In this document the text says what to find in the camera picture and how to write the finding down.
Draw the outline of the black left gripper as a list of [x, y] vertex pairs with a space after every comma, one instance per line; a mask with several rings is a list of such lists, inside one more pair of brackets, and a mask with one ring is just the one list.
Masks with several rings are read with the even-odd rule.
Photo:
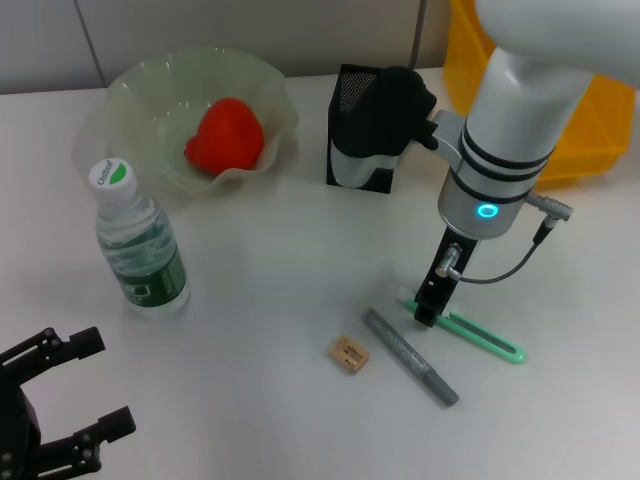
[[1, 478], [83, 476], [101, 469], [100, 445], [136, 431], [128, 406], [71, 436], [40, 446], [35, 410], [20, 387], [49, 369], [105, 350], [99, 330], [90, 327], [61, 339], [49, 327], [1, 353]]

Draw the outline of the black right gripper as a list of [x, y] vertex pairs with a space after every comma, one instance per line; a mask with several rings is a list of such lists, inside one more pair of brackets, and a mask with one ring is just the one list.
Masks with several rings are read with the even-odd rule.
[[453, 244], [456, 244], [460, 250], [454, 269], [463, 273], [478, 241], [466, 238], [450, 227], [445, 229], [428, 274], [415, 297], [414, 319], [429, 328], [437, 322], [458, 284], [456, 280], [448, 276], [441, 277], [436, 273], [436, 269], [445, 258], [447, 249]]

